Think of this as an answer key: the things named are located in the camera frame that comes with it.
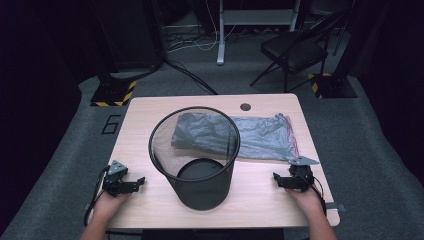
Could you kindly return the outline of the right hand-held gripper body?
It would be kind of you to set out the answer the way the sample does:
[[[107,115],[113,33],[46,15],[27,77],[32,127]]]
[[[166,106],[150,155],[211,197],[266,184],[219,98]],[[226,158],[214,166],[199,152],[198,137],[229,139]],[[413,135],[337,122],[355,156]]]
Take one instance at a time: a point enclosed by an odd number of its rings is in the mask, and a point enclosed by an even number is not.
[[[289,163],[289,173],[291,177],[288,188],[300,190],[301,192],[305,192],[309,188],[312,188],[315,177],[311,170],[311,166],[316,165],[317,161],[299,156],[295,159],[290,159]]]

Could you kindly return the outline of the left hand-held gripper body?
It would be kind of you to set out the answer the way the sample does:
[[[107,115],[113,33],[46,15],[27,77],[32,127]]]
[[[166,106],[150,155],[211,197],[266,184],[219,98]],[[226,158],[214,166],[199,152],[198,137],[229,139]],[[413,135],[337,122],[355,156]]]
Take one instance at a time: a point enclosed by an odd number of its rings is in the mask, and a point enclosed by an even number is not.
[[[124,164],[113,160],[104,176],[102,189],[113,197],[119,194],[130,193],[132,185],[129,182],[123,181],[127,173],[128,168]]]

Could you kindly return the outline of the grey plastic trash bag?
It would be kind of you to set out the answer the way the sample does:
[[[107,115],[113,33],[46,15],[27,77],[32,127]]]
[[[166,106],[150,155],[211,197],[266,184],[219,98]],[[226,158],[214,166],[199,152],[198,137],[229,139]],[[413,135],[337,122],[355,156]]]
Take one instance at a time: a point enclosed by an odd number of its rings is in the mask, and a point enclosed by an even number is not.
[[[240,135],[238,156],[251,159],[290,160],[299,157],[290,119],[273,117],[232,117]],[[221,115],[187,113],[178,117],[171,145],[223,154],[234,147],[233,125]]]

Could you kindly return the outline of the black mesh trash bin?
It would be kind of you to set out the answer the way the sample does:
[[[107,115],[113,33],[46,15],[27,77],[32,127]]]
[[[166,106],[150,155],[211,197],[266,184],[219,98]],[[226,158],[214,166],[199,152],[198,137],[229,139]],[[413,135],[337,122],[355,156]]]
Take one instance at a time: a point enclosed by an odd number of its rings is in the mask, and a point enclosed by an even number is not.
[[[206,211],[227,197],[241,137],[225,113],[205,106],[176,110],[154,127],[151,162],[187,207]]]

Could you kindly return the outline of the person's left hand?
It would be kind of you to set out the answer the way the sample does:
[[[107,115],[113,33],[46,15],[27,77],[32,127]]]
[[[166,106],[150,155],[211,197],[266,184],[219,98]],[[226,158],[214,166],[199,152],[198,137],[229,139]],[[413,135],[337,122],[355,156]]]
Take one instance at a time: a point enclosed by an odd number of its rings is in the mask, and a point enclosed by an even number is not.
[[[120,194],[113,197],[107,192],[102,192],[96,200],[93,219],[110,221],[130,197],[131,194]]]

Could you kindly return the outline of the person's right hand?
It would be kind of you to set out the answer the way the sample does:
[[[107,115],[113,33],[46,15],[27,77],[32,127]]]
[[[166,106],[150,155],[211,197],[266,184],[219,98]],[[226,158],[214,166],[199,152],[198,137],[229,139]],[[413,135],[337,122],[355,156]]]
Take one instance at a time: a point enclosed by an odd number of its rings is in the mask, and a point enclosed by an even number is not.
[[[309,188],[304,192],[286,189],[286,192],[295,200],[299,209],[308,219],[315,219],[319,216],[324,216],[321,200],[312,188]]]

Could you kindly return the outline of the black stand with striped base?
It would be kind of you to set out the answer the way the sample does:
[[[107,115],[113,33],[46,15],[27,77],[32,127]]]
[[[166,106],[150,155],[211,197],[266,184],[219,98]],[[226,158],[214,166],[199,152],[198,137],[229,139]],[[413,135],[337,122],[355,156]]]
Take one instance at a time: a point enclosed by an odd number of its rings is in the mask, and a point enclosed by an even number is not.
[[[92,106],[122,106],[136,81],[157,71],[166,57],[155,0],[92,0],[113,59]]]
[[[350,39],[337,67],[330,75],[311,78],[317,98],[355,98],[356,92],[347,77],[373,29],[378,0],[355,0],[347,12]]]

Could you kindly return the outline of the black folding chair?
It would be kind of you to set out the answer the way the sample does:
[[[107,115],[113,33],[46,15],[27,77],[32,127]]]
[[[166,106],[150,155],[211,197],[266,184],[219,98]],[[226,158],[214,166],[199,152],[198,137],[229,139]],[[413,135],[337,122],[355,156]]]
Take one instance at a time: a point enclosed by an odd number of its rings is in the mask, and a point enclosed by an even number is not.
[[[321,64],[319,77],[323,75],[325,61],[328,56],[328,45],[331,32],[348,16],[347,10],[340,10],[325,15],[309,27],[293,32],[284,32],[261,44],[261,53],[272,63],[251,83],[253,87],[263,76],[282,69],[284,73],[284,92],[290,92],[295,87],[288,88],[288,76],[296,75],[318,63]]]

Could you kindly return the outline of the white metal desk frame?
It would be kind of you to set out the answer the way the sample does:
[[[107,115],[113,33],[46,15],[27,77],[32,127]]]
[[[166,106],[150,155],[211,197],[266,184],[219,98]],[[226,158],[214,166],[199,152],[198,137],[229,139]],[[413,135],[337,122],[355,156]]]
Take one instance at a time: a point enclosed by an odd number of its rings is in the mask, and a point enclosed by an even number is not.
[[[225,26],[288,26],[294,31],[301,0],[294,0],[294,6],[290,9],[277,10],[225,10],[224,0],[219,0],[219,46],[216,63],[224,64],[225,59]]]

